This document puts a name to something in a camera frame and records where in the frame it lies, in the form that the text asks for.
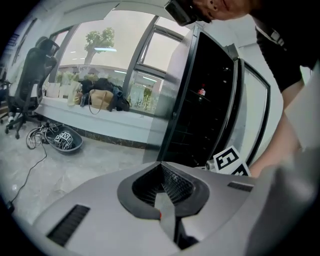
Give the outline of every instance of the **person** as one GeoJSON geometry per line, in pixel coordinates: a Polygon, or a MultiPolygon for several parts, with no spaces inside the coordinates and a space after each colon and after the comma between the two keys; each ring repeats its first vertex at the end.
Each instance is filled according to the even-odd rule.
{"type": "Polygon", "coordinates": [[[192,4],[205,22],[251,15],[257,24],[257,44],[283,98],[282,115],[272,139],[250,166],[252,176],[258,177],[263,168],[278,164],[300,149],[284,110],[304,86],[300,66],[313,69],[319,59],[318,8],[311,0],[299,3],[290,0],[193,0],[192,4]],[[270,38],[261,24],[272,28],[281,42],[270,38]]]}

